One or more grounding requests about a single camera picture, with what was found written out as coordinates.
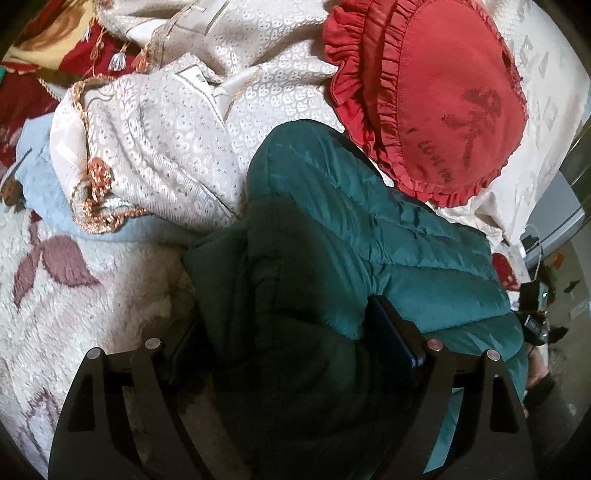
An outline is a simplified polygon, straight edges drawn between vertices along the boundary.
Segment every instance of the green fabric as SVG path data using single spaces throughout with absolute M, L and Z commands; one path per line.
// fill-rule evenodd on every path
M 269 134 L 247 191 L 246 218 L 184 265 L 219 361 L 222 417 L 256 478 L 365 479 L 383 458 L 404 410 L 381 393 L 384 367 L 363 337 L 370 295 L 451 350 L 496 349 L 523 396 L 521 328 L 481 233 L 387 188 L 313 121 Z M 460 402 L 428 469 L 445 460 Z

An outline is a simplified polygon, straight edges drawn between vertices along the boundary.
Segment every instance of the pink leaf pattern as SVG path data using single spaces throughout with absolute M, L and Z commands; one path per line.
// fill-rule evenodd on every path
M 33 288 L 40 259 L 51 279 L 60 285 L 70 288 L 100 285 L 88 270 L 76 241 L 58 235 L 42 242 L 38 235 L 38 222 L 31 222 L 29 234 L 33 250 L 21 260 L 12 288 L 14 304 L 18 309 L 25 295 Z

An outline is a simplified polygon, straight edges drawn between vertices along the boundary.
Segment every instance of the white tassel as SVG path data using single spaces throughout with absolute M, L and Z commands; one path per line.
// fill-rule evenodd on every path
M 125 66 L 125 52 L 123 51 L 119 51 L 113 55 L 113 58 L 111 58 L 111 61 L 109 62 L 109 70 L 112 72 L 121 72 L 122 70 L 125 70 Z
M 86 30 L 84 31 L 84 36 L 82 37 L 82 41 L 85 41 L 85 42 L 90 41 L 90 25 L 88 25 L 88 27 L 86 27 Z

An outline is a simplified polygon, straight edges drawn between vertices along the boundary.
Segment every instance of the light blue cloth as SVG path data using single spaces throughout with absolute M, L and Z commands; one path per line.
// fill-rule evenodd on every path
M 86 233 L 72 220 L 72 212 L 51 164 L 49 132 L 53 113 L 29 119 L 17 144 L 15 178 L 22 184 L 27 208 L 48 224 L 79 238 L 105 242 L 193 245 L 202 235 L 155 215 L 128 219 L 115 233 Z

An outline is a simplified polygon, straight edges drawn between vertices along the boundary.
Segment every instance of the silver screw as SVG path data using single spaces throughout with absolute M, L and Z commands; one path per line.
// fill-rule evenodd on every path
M 427 340 L 427 346 L 435 352 L 443 349 L 443 344 L 436 338 L 430 338 Z
M 91 348 L 90 350 L 88 350 L 86 357 L 88 360 L 97 359 L 98 357 L 100 357 L 100 348 L 97 348 L 97 347 Z
M 486 352 L 486 356 L 490 358 L 493 362 L 498 362 L 501 359 L 501 354 L 496 350 L 488 350 Z
M 161 343 L 159 338 L 149 338 L 144 345 L 148 350 L 156 350 Z

